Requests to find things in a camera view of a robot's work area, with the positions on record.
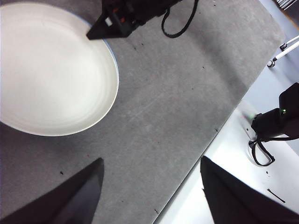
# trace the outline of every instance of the black wire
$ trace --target black wire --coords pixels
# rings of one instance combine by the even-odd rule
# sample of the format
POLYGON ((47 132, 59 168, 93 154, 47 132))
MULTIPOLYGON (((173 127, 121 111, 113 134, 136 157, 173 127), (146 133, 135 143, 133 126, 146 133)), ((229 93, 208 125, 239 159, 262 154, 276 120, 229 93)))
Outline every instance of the black wire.
POLYGON ((257 138, 256 140, 252 141, 251 144, 254 144, 258 141, 268 142, 268 141, 291 141, 298 139, 299 136, 296 137, 281 137, 281 138, 257 138))
POLYGON ((161 28, 162 28, 162 31, 163 33, 165 34, 165 36, 169 37, 169 38, 177 38, 179 36, 181 36, 189 27, 190 23, 192 22, 194 16, 195 16, 195 13, 196 13, 196 10, 197 10, 197 5, 198 5, 198 1, 199 0, 194 0, 194 6, 193 6, 193 10, 192 10, 192 13, 188 19, 188 22, 186 23, 186 25, 182 28, 181 31, 177 32, 176 34, 168 34, 165 32, 165 29, 164 29, 164 24, 165 24, 165 21, 166 19, 168 18, 169 14, 170 14, 170 8, 168 8, 166 10, 166 14, 164 15, 163 19, 162 19, 162 24, 161 24, 161 28))
POLYGON ((290 140, 295 140, 295 139, 298 139, 299 136, 297 137, 281 137, 281 138, 257 138, 255 141, 250 141, 249 142, 249 146, 251 147, 252 151, 252 156, 253 156, 253 159, 254 161, 260 165, 260 166, 263 166, 263 167, 267 167, 268 165, 274 163, 275 161, 275 158, 274 156, 272 156, 267 150, 266 148, 262 145, 262 141, 263 142, 268 142, 268 141, 290 141, 290 140), (256 144, 259 145, 259 147, 261 148, 261 150, 266 153, 266 155, 271 159, 271 161, 267 164, 261 164, 258 162, 257 158, 256 158, 256 144))

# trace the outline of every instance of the caster wheel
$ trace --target caster wheel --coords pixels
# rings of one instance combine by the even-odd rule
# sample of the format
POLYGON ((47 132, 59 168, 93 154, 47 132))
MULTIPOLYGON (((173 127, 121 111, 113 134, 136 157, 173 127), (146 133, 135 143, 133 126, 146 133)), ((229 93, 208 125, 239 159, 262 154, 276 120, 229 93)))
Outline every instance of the caster wheel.
POLYGON ((288 45, 286 43, 283 43, 282 45, 279 46, 279 48, 284 51, 288 45))
POLYGON ((274 61, 269 61, 267 63, 267 66, 270 67, 270 68, 274 67, 275 66, 275 62, 274 61))

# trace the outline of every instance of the gray mat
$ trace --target gray mat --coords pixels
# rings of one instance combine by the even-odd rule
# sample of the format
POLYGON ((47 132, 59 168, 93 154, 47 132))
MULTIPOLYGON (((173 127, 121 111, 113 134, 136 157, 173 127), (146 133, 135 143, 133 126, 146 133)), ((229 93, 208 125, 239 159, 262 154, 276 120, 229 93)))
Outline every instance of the gray mat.
MULTIPOLYGON (((91 23, 101 13, 100 0, 42 2, 91 23)), ((185 24, 192 5, 185 0, 172 9, 168 32, 185 24)), ((201 0, 190 28, 174 40, 162 34, 161 20, 108 40, 120 88, 94 127, 49 138, 1 124, 3 217, 102 157, 93 223, 152 223, 284 39, 258 0, 201 0)))

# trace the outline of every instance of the metal stand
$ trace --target metal stand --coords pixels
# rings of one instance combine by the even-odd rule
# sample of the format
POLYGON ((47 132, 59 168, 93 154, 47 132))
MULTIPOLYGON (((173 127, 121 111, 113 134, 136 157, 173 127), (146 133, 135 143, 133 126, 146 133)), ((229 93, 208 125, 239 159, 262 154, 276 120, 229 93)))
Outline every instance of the metal stand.
POLYGON ((283 43, 282 45, 280 45, 280 49, 283 51, 281 53, 279 53, 278 55, 276 55, 271 61, 269 61, 267 63, 268 67, 274 67, 275 66, 275 62, 280 59, 282 56, 286 55, 287 53, 291 52, 292 50, 294 50, 295 48, 299 47, 299 41, 297 41, 296 43, 294 43, 292 46, 288 47, 288 44, 296 41, 299 39, 299 35, 294 37, 293 39, 289 40, 286 43, 283 43))
POLYGON ((283 10, 287 10, 298 0, 276 0, 276 1, 283 10))

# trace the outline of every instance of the white plate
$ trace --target white plate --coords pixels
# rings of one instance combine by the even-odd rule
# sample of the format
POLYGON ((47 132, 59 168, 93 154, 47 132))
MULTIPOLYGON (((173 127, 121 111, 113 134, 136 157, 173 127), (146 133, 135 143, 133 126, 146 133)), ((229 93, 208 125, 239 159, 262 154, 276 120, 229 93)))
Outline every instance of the white plate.
POLYGON ((39 3, 0 7, 1 121, 44 136, 83 131, 115 101, 116 60, 90 26, 62 9, 39 3))

